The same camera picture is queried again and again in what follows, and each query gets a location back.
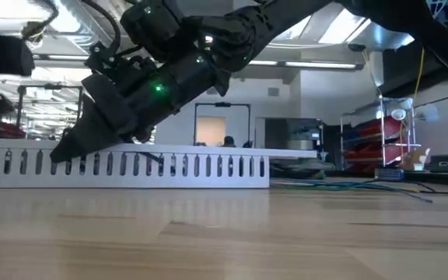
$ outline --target metal rack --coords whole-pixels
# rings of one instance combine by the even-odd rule
[[[402,107],[401,104],[407,103],[408,109]],[[405,133],[407,134],[407,143],[387,143],[387,140],[396,138],[400,135],[398,132],[395,135],[385,135],[385,117],[391,115],[392,110],[394,109],[404,109],[407,112],[407,119],[409,120],[407,127],[405,128]],[[368,113],[371,113],[371,110],[374,110],[374,115],[370,117]],[[366,135],[359,138],[351,138],[344,139],[344,125],[347,120],[351,121],[354,117],[360,117],[366,114],[366,121],[373,120],[377,116],[377,111],[380,111],[380,120],[381,120],[381,128],[380,133],[374,135]],[[414,112],[414,100],[412,98],[387,98],[380,97],[372,103],[366,104],[365,106],[359,107],[351,112],[342,114],[341,116],[341,161],[343,170],[346,167],[346,163],[374,163],[381,161],[383,167],[390,165],[391,163],[401,160],[400,158],[396,159],[387,159],[385,154],[385,148],[388,146],[401,146],[408,147],[408,151],[411,151],[417,147],[421,147],[421,145],[416,144],[416,133],[415,133],[415,112]],[[381,141],[381,158],[371,158],[371,159],[350,159],[346,160],[344,157],[345,146],[347,144],[354,144],[356,142],[365,143],[365,142],[379,142]]]

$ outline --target person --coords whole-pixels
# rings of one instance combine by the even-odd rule
[[[224,138],[224,145],[222,145],[222,147],[236,148],[236,145],[234,144],[234,138],[232,136],[226,136]]]

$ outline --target wooden table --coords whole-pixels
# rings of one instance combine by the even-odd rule
[[[448,197],[0,190],[0,279],[448,279]]]

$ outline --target white cable tray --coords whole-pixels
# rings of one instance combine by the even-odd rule
[[[0,139],[0,187],[266,188],[270,157],[317,157],[316,151],[121,144],[53,164],[56,145]]]

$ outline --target shelving unit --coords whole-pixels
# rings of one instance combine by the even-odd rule
[[[394,120],[391,112],[404,109],[403,131],[401,121]],[[415,119],[412,98],[381,97],[372,103],[359,107],[341,116],[341,161],[343,170],[351,167],[389,166],[401,161],[402,151],[412,151],[416,147]],[[350,130],[344,125],[358,118],[359,124]]]

